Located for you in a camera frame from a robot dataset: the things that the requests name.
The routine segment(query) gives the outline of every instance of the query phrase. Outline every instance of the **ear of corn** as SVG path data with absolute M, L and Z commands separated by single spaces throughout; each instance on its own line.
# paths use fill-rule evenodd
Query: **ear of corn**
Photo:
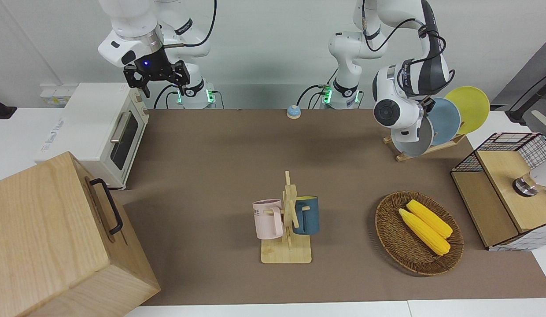
M 450 237 L 451 233 L 453 233 L 453 229 L 451 229 L 450 225 L 446 224 L 438 215 L 418 201 L 414 199 L 410 200 L 410 202 L 406 204 L 406 207 L 408 207 L 408 210 L 410 210 L 411 213 L 422 219 L 422 221 L 428 224 L 436 233 L 445 239 Z
M 436 255 L 444 255 L 450 251 L 451 245 L 435 232 L 429 225 L 424 223 L 422 219 L 415 214 L 410 213 L 402 208 L 398 210 L 402 216 L 404 223 L 418 236 Z

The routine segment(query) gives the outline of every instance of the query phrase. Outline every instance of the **wooden mug holder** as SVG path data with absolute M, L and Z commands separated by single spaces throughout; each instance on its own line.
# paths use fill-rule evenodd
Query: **wooden mug holder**
M 273 263 L 310 263 L 312 249 L 309 235 L 293 233 L 293 225 L 299 228 L 299 220 L 295 211 L 297 201 L 297 186 L 291 184 L 289 171 L 285 171 L 285 190 L 283 191 L 283 236 L 277 239 L 261 240 L 261 262 Z

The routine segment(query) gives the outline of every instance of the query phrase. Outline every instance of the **wicker basket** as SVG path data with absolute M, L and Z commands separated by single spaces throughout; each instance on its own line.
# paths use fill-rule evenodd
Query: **wicker basket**
M 412 199 L 428 207 L 453 229 L 451 237 L 447 238 L 451 245 L 447 254 L 436 255 L 402 220 L 398 208 L 406 209 L 406 204 Z M 406 269 L 420 275 L 446 273 L 461 260 L 463 236 L 459 226 L 442 205 L 421 193 L 402 191 L 386 196 L 377 207 L 375 228 L 388 254 Z

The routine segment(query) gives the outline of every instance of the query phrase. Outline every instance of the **oven door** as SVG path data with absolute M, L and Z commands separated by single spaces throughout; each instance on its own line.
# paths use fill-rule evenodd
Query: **oven door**
M 106 167 L 118 181 L 109 184 L 111 187 L 124 187 L 145 126 L 138 109 L 130 102 L 120 114 L 116 129 L 109 140 L 108 156 L 104 160 Z

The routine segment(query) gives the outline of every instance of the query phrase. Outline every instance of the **brown table mat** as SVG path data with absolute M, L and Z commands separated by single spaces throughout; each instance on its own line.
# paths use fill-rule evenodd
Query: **brown table mat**
M 450 170 L 456 147 L 395 162 L 370 110 L 152 111 L 125 205 L 162 287 L 145 305 L 546 297 L 532 253 L 486 251 Z M 251 203 L 281 198 L 284 171 L 319 196 L 308 265 L 261 264 Z M 389 193 L 422 192 L 454 216 L 465 252 L 450 273 L 414 277 L 380 246 L 374 211 Z

